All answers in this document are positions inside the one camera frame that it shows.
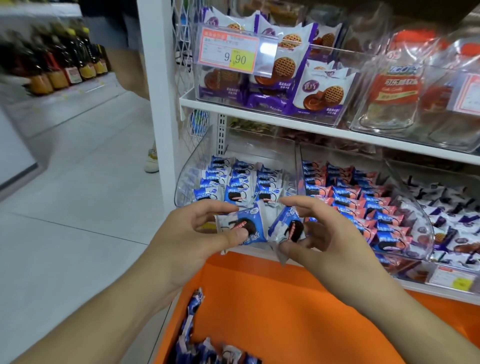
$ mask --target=brand logo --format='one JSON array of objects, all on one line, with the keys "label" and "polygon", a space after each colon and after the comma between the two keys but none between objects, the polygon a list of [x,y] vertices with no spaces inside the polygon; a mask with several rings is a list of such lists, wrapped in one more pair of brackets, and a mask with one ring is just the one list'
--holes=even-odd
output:
[{"label": "brand logo", "polygon": [[265,34],[266,36],[274,36],[275,35],[275,30],[272,28],[266,28],[262,34]]},{"label": "brand logo", "polygon": [[218,18],[216,16],[212,16],[206,21],[206,23],[209,25],[218,26]]},{"label": "brand logo", "polygon": [[406,66],[392,66],[390,67],[390,70],[387,72],[387,74],[417,74],[419,68],[420,66],[416,64],[409,64]]},{"label": "brand logo", "polygon": [[320,84],[318,83],[318,81],[315,81],[315,80],[309,80],[307,82],[305,82],[302,86],[302,90],[304,92],[312,92],[312,91],[316,91],[318,86]]}]

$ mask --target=red and white price tag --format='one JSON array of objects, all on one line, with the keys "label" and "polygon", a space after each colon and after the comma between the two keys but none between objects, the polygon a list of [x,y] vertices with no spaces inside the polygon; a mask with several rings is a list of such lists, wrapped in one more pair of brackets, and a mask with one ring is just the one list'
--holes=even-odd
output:
[{"label": "red and white price tag", "polygon": [[437,266],[429,283],[438,286],[469,291],[477,276],[444,266]]},{"label": "red and white price tag", "polygon": [[460,89],[453,111],[480,116],[480,75],[469,73]]},{"label": "red and white price tag", "polygon": [[255,36],[203,28],[198,63],[253,73],[259,42]]}]

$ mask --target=orange panel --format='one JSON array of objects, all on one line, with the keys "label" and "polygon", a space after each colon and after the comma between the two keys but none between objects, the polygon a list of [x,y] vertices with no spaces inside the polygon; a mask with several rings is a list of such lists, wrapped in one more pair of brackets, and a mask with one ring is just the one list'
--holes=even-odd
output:
[{"label": "orange panel", "polygon": [[[231,344],[269,364],[403,363],[370,321],[328,293],[304,268],[228,253],[211,257],[185,286],[156,364],[166,363],[198,287],[205,300],[195,316],[193,342],[209,336],[218,349]],[[480,307],[411,294],[479,345]]]}]

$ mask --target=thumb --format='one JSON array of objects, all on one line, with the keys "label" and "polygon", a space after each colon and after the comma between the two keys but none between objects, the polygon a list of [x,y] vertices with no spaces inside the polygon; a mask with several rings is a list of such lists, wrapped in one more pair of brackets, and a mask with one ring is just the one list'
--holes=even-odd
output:
[{"label": "thumb", "polygon": [[285,241],[281,243],[278,248],[283,254],[303,265],[312,274],[314,274],[320,264],[320,255],[322,253],[305,248],[300,244]]},{"label": "thumb", "polygon": [[205,239],[205,250],[210,256],[222,250],[233,248],[248,239],[248,231],[244,228],[235,228],[218,234],[209,234]]}]

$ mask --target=white sneaker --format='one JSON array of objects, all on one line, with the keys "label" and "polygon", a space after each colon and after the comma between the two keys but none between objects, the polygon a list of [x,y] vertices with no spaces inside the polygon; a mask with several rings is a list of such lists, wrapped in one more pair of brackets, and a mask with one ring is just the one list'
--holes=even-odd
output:
[{"label": "white sneaker", "polygon": [[148,151],[148,158],[144,165],[144,171],[147,173],[158,172],[158,158],[156,156],[156,148]]}]

